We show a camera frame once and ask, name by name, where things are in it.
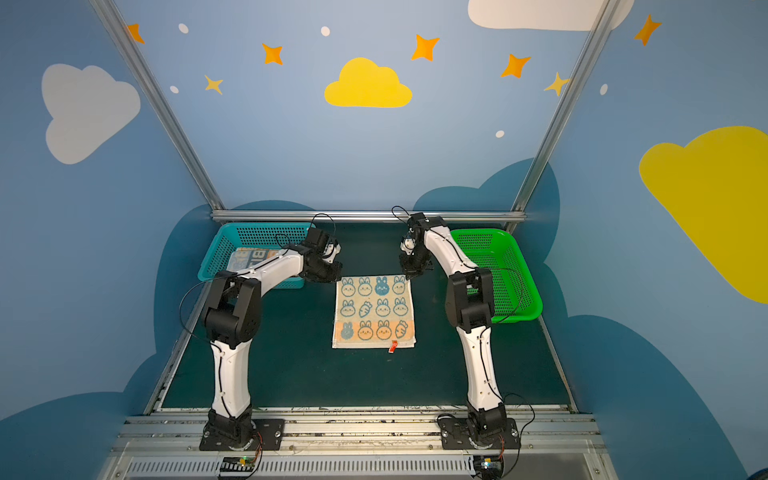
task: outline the towel with bunny print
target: towel with bunny print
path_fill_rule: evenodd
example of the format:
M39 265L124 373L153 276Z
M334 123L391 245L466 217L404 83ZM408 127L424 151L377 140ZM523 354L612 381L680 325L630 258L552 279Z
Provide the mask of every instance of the towel with bunny print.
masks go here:
M411 282L405 275L345 276L336 283L333 348L413 347Z

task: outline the blue wall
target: blue wall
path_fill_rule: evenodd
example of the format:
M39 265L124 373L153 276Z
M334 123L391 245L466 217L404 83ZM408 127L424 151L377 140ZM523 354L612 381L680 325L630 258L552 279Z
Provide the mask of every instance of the blue wall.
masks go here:
M643 46L648 15L662 26ZM636 0L560 139L556 184L537 187L515 231L577 403L623 480L768 465L768 306L718 273L638 172L656 144L733 125L768 132L766 21L765 2Z
M117 4L139 25L138 46L230 208L410 209L435 188L480 187L534 156L558 102L545 89L557 72L568 78L586 39L483 28L467 0ZM440 38L432 61L412 60L417 35ZM265 64L262 44L281 46L283 64ZM501 77L510 54L531 58L520 78ZM326 86L358 57L394 69L410 103L326 102ZM206 76L222 81L221 94Z
M49 151L47 67L137 88L88 0L3 2L0 58L2 476L93 478L154 388L216 225L143 95L83 161Z

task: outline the white cloud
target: white cloud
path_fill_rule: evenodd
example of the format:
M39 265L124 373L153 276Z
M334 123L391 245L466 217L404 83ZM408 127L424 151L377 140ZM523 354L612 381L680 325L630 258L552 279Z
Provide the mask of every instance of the white cloud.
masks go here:
M43 101L53 120L45 132L48 149L63 164L94 153L139 113L133 85L115 81L93 65L80 70L56 64L43 74Z
M619 26L634 0L621 0L612 28ZM469 0L469 18L486 28L588 31L603 0Z

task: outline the blue plastic basket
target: blue plastic basket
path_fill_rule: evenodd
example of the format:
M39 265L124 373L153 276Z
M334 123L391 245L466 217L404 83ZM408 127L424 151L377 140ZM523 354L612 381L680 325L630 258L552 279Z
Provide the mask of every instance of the blue plastic basket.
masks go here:
M214 241L208 247L197 278L210 280L221 270L227 268L232 252L240 247L280 248L275 241L275 234L281 233L280 242L300 243L306 238L306 232L314 227L311 223L227 223L219 229ZM274 288L301 288L303 278L289 278Z

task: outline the teal basket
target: teal basket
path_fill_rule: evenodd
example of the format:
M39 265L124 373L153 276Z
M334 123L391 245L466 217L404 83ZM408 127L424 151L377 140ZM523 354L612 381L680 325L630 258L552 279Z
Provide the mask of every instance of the teal basket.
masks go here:
M541 315L541 297L512 235L496 228L452 230L451 235L471 261L493 273L493 323L535 320Z
M208 247L200 271L197 272L197 278L201 282L210 280L221 270L226 270L230 255L240 247L280 248L275 235L278 235L283 245L301 243L306 238L306 232L310 227L313 227L311 223L227 223L219 229L219 233ZM278 283L274 288L301 288L302 286L304 286L303 278L292 277Z

